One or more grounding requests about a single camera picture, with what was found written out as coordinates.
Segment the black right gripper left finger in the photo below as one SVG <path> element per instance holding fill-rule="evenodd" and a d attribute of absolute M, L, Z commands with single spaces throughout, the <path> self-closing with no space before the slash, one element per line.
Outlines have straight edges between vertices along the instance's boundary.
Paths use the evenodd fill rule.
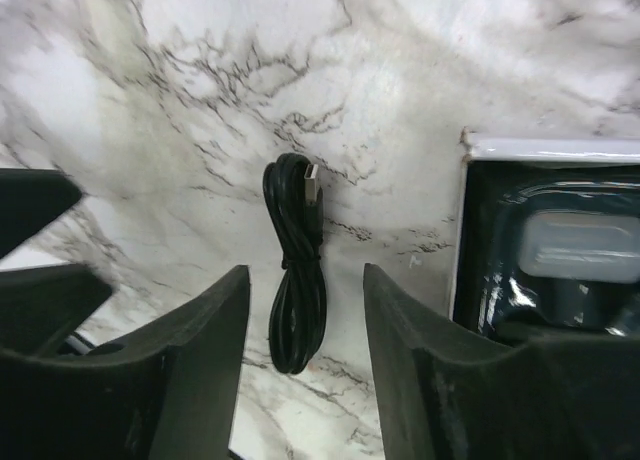
<path fill-rule="evenodd" d="M 111 295 L 79 264 L 1 275 L 5 459 L 225 459 L 250 303 L 246 266 L 82 355 L 60 347 Z"/>

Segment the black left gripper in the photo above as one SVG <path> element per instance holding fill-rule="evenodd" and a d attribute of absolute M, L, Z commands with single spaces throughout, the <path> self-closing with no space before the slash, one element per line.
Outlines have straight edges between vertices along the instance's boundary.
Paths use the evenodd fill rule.
<path fill-rule="evenodd" d="M 1 347 L 54 356 L 113 293 L 84 263 L 28 242 L 82 199 L 54 170 L 1 170 Z"/>

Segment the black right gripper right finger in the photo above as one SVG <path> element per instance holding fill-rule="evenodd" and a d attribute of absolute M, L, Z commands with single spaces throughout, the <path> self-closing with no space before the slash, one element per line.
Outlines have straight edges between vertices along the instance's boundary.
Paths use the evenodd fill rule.
<path fill-rule="evenodd" d="M 363 277 L 383 448 L 389 459 L 635 459 L 639 341 L 555 334 L 511 347 Z"/>

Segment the white hair clipper kit box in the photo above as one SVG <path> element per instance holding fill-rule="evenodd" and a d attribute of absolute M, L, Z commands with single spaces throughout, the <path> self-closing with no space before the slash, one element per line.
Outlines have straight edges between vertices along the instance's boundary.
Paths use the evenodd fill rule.
<path fill-rule="evenodd" d="M 639 332 L 639 141 L 464 131 L 448 315 L 489 339 Z"/>

